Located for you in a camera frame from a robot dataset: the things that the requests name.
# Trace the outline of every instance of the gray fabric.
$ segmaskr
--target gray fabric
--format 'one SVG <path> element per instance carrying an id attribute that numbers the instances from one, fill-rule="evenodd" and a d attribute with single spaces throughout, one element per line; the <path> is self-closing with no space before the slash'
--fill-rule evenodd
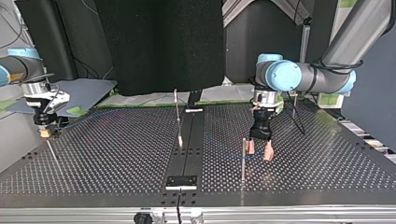
<path id="1" fill-rule="evenodd" d="M 88 110 L 96 105 L 106 94 L 108 94 L 117 84 L 115 81 L 97 80 L 80 78 L 72 81 L 59 81 L 55 83 L 61 90 L 70 94 L 70 101 L 57 112 L 58 116 L 78 117 L 71 115 L 66 110 L 79 106 L 81 109 Z M 7 111 L 34 114 L 32 107 L 28 106 L 24 99 L 19 100 L 14 105 L 7 108 Z"/>
<path id="2" fill-rule="evenodd" d="M 180 92 L 177 97 L 180 103 L 186 103 L 189 100 L 188 92 Z M 202 92 L 201 102 L 215 101 L 248 101 L 253 97 L 253 86 L 251 85 L 234 85 L 234 86 L 217 86 L 205 89 Z M 124 105 L 164 105 L 173 104 L 173 93 L 152 93 L 138 96 L 121 96 L 113 95 L 104 100 L 100 106 L 124 106 Z"/>

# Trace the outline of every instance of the thin metal pin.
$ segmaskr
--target thin metal pin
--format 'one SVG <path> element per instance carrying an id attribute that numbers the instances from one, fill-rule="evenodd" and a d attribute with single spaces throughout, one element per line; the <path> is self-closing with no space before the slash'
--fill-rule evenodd
<path id="1" fill-rule="evenodd" d="M 175 89 L 175 91 L 174 91 L 174 96 L 175 96 L 176 114 L 177 114 L 177 127 L 178 127 L 177 140 L 178 140 L 178 145 L 180 146 L 180 148 L 182 148 L 183 147 L 183 138 L 181 137 L 181 125 L 180 125 L 180 114 L 178 112 L 177 89 Z"/>
<path id="2" fill-rule="evenodd" d="M 296 108 L 296 106 L 297 106 L 297 97 L 298 97 L 298 94 L 297 94 L 297 92 L 296 92 L 296 95 L 294 96 L 293 118 L 294 118 L 295 113 L 296 113 L 295 108 Z"/>
<path id="3" fill-rule="evenodd" d="M 245 165 L 246 165 L 245 157 L 246 157 L 246 153 L 247 153 L 246 146 L 247 146 L 247 139 L 243 138 L 242 139 L 242 171 L 241 171 L 242 186 L 241 186 L 241 189 L 245 188 Z"/>
<path id="4" fill-rule="evenodd" d="M 55 160 L 56 165 L 58 166 L 59 171 L 61 172 L 61 176 L 64 176 L 64 172 L 62 171 L 61 164 L 59 164 L 59 162 L 58 162 L 58 158 L 56 157 L 55 151 L 52 148 L 52 144 L 50 143 L 50 140 L 47 139 L 46 142 L 47 142 L 47 145 L 49 146 L 50 154 L 52 155 L 53 159 Z"/>

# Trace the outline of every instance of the metal rod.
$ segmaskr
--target metal rod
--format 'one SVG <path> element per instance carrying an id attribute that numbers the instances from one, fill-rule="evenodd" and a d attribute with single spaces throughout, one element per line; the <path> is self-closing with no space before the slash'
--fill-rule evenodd
<path id="1" fill-rule="evenodd" d="M 50 151 L 50 154 L 52 155 L 52 158 L 57 161 L 58 158 L 56 158 L 56 154 L 52 148 L 52 144 L 50 143 L 50 140 L 47 139 L 46 142 L 47 142 L 47 145 L 49 146 L 49 151 Z"/>
<path id="2" fill-rule="evenodd" d="M 296 109 L 295 108 L 297 108 L 297 98 L 298 98 L 298 93 L 296 92 L 296 95 L 294 96 L 293 118 L 294 118 L 294 115 L 296 113 Z"/>
<path id="3" fill-rule="evenodd" d="M 310 25 L 304 25 L 303 35 L 301 37 L 301 48 L 300 48 L 300 63 L 305 63 L 306 49 L 308 48 L 309 32 L 311 31 Z"/>
<path id="4" fill-rule="evenodd" d="M 245 166 L 246 166 L 246 161 L 245 161 L 245 157 L 246 157 L 246 147 L 247 147 L 247 139 L 243 138 L 242 139 L 242 170 L 241 170 L 241 189 L 243 189 L 245 187 Z"/>
<path id="5" fill-rule="evenodd" d="M 181 150 L 183 148 L 183 138 L 181 137 L 181 124 L 180 124 L 180 114 L 178 112 L 177 89 L 175 89 L 175 91 L 174 91 L 174 96 L 175 96 L 177 127 L 178 127 L 177 141 L 178 141 L 178 145 L 180 146 L 180 150 Z"/>

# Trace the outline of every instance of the white surface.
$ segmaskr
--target white surface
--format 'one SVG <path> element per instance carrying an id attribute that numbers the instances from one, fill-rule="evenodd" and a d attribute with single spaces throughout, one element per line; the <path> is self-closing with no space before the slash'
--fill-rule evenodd
<path id="1" fill-rule="evenodd" d="M 14 100 L 23 96 L 22 90 L 18 85 L 5 86 L 0 88 L 0 101 Z"/>
<path id="2" fill-rule="evenodd" d="M 0 118 L 9 112 L 0 112 Z M 0 172 L 43 142 L 31 115 L 13 114 L 0 119 Z"/>

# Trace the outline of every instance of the metal bracket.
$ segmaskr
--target metal bracket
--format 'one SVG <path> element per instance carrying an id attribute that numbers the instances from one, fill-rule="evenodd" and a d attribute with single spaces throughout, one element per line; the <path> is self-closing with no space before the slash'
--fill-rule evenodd
<path id="1" fill-rule="evenodd" d="M 166 181 L 166 190 L 196 190 L 197 176 L 169 176 Z"/>

